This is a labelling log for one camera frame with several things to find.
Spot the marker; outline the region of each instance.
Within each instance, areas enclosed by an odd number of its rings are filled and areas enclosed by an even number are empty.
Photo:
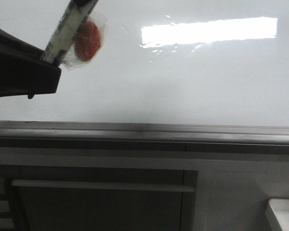
[[[69,3],[41,60],[50,64],[61,63],[62,58],[73,45],[80,27],[87,20],[97,2],[98,0],[72,0]]]

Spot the whiteboard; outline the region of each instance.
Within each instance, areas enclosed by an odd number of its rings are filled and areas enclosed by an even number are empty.
[[[0,28],[44,49],[68,0],[0,0]],[[0,98],[0,120],[289,126],[289,0],[100,0],[104,46],[56,94]]]

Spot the red object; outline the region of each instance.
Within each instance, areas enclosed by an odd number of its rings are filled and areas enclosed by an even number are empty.
[[[85,22],[75,40],[75,53],[77,57],[89,61],[101,47],[101,33],[92,21]]]

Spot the plastic bag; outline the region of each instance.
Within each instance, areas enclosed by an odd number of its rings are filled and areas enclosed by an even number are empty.
[[[74,42],[62,58],[62,64],[72,70],[87,64],[103,46],[107,18],[98,12],[93,12],[74,37]]]

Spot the white shelf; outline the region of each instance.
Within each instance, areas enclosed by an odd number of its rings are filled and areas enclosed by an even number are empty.
[[[289,200],[271,199],[266,216],[273,231],[289,231]]]

